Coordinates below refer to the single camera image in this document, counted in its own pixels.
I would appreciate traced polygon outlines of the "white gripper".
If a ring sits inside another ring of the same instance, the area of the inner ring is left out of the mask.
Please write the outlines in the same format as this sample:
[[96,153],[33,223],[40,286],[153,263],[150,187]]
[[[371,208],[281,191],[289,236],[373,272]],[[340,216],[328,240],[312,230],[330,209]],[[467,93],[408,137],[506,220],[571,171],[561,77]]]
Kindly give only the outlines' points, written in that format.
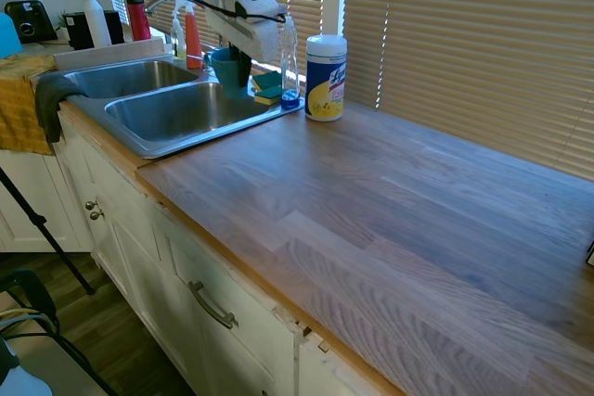
[[252,71],[252,59],[271,63],[277,56],[277,0],[208,0],[210,4],[236,13],[230,18],[222,12],[206,8],[210,28],[229,42],[229,49],[238,52],[238,82],[246,87]]

